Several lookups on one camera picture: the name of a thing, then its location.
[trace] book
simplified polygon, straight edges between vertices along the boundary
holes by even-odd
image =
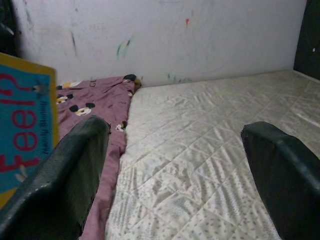
[[[56,72],[0,53],[0,209],[59,141]]]

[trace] fabric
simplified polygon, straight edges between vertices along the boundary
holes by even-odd
[[[119,172],[119,158],[126,148],[124,128],[135,83],[131,79],[112,77],[66,83],[57,89],[60,138],[91,115],[110,124],[111,134],[99,187],[80,237],[81,240],[103,239]]]
[[[240,132],[269,122],[320,156],[320,84],[294,71],[141,88],[107,240],[280,239]]]

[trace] pink fabric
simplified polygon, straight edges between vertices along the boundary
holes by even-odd
[[[99,116],[111,125],[99,187],[80,240],[104,239],[105,225],[119,173],[119,159],[127,144],[125,133],[118,125],[128,120],[134,91],[135,83],[123,77],[83,81],[73,87],[57,90],[60,138],[91,115]]]

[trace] quilted pattern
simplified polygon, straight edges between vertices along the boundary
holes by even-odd
[[[320,156],[319,102],[320,84],[294,71],[142,88],[105,238],[280,239],[240,132],[266,121]]]

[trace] dark green padding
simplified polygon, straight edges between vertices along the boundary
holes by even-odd
[[[241,133],[260,197],[282,239],[320,239],[320,161],[296,137],[266,122]]]
[[[0,211],[0,240],[75,240],[98,190],[110,126],[77,124]]]

